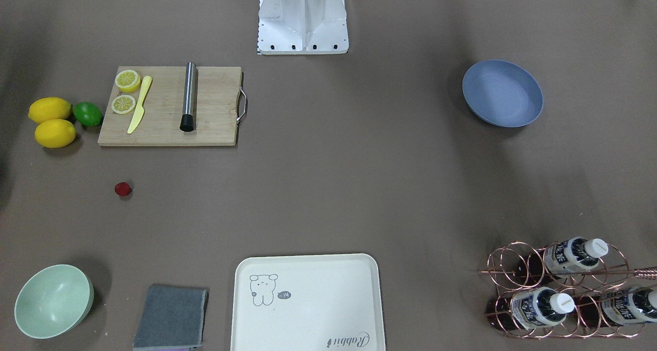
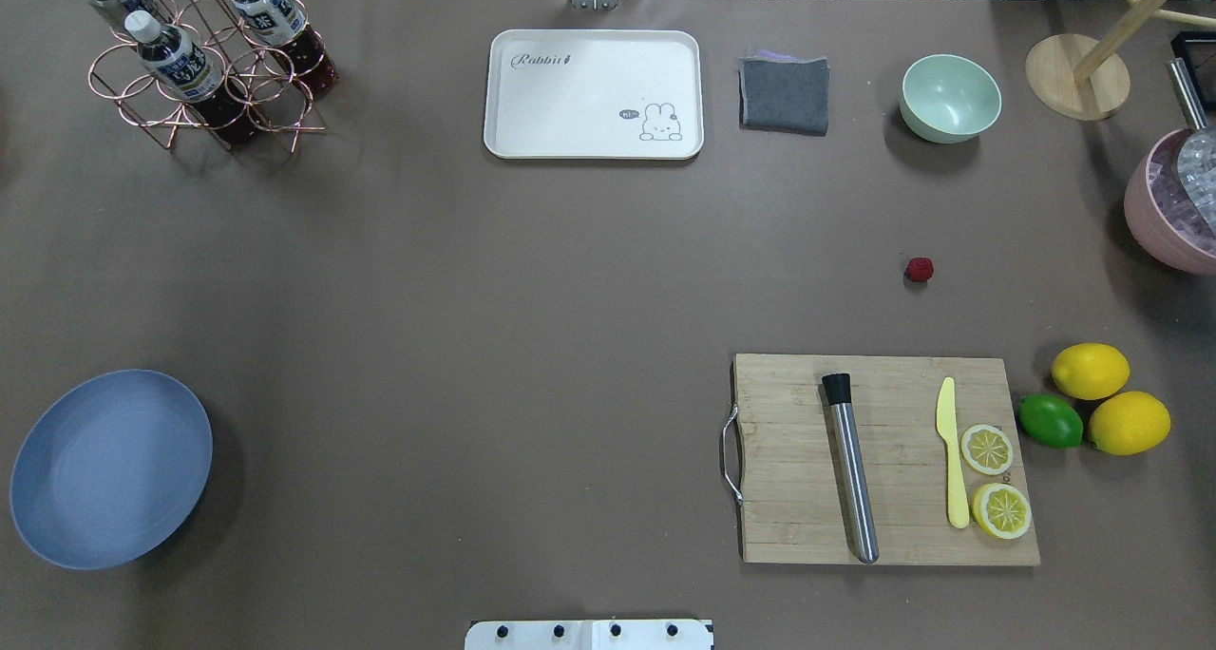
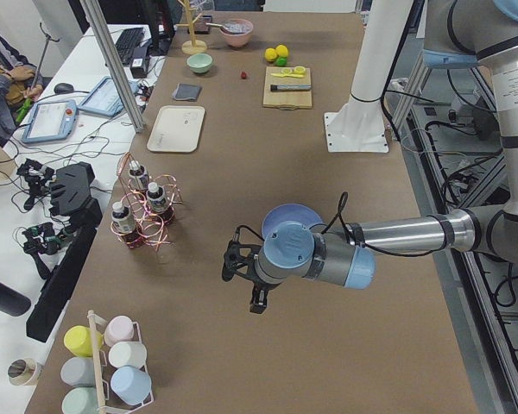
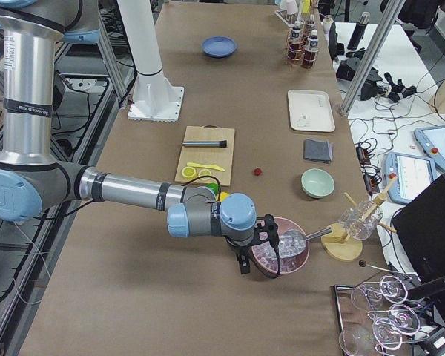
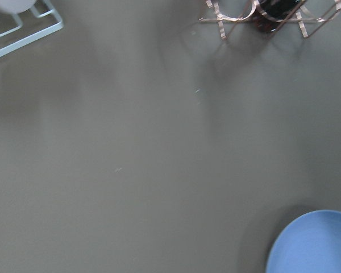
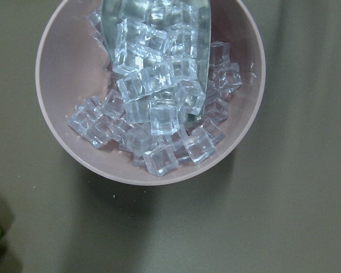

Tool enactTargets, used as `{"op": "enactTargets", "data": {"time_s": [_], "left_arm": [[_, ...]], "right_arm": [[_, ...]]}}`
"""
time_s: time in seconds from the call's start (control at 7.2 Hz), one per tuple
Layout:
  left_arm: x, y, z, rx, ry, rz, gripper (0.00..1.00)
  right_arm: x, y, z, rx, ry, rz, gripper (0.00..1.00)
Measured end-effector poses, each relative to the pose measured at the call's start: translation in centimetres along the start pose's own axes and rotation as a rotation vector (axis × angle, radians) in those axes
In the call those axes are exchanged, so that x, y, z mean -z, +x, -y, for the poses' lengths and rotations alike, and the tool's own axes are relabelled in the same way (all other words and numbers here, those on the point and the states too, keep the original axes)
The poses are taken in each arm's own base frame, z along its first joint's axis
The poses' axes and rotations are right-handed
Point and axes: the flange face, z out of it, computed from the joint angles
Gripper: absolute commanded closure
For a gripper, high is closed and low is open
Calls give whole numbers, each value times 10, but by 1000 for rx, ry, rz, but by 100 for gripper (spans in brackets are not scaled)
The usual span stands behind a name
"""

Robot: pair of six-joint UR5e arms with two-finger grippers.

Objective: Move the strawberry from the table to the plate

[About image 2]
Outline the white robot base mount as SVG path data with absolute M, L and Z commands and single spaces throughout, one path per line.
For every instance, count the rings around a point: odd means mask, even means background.
M 482 621 L 465 649 L 713 649 L 713 623 L 696 618 Z

